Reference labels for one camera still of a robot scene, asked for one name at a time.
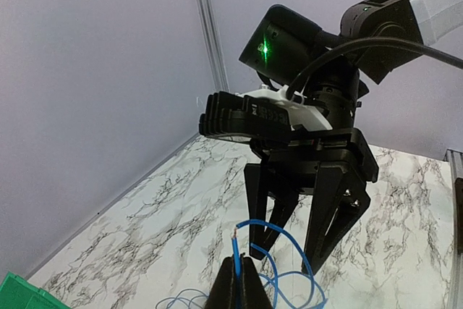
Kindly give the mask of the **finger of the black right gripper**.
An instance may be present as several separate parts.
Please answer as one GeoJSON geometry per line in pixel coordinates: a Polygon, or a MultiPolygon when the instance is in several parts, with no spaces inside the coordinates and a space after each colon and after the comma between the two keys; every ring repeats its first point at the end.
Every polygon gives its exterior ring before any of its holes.
{"type": "Polygon", "coordinates": [[[322,163],[315,178],[305,255],[316,274],[370,206],[366,181],[346,162],[322,163]]]}
{"type": "Polygon", "coordinates": [[[298,204],[299,193],[268,166],[247,164],[244,176],[249,218],[285,227],[298,204]]]}

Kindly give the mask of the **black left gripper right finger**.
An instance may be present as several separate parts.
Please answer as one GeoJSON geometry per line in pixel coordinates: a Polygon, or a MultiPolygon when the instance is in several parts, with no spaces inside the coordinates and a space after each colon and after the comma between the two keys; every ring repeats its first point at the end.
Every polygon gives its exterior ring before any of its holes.
{"type": "Polygon", "coordinates": [[[272,304],[263,288],[252,258],[240,256],[239,308],[271,309],[272,304]]]}

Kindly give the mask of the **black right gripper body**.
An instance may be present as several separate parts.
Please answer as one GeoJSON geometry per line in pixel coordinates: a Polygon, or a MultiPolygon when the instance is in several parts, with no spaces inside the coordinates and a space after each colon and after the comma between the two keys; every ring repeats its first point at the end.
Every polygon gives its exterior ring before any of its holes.
{"type": "Polygon", "coordinates": [[[376,182],[379,167],[357,128],[292,132],[288,145],[253,140],[250,148],[268,174],[302,195],[312,195],[323,165],[346,164],[362,183],[376,182]]]}

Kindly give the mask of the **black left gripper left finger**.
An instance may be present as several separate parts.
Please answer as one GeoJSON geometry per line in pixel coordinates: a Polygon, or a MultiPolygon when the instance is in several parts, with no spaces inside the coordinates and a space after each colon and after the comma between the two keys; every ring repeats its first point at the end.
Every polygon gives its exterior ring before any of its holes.
{"type": "Polygon", "coordinates": [[[238,276],[234,257],[225,257],[213,282],[205,309],[235,309],[237,308],[239,290],[238,276]]]}

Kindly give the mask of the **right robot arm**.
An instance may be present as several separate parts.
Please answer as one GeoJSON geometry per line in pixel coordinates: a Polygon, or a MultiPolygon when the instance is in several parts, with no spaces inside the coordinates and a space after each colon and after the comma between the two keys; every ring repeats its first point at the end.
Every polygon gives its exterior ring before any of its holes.
{"type": "Polygon", "coordinates": [[[364,0],[334,35],[272,6],[240,61],[276,97],[245,96],[243,138],[260,158],[245,168],[251,219],[284,227],[301,195],[312,207],[302,270],[315,274],[370,205],[366,187],[378,165],[354,125],[368,87],[420,56],[454,67],[462,60],[434,48],[462,26],[462,0],[364,0]]]}

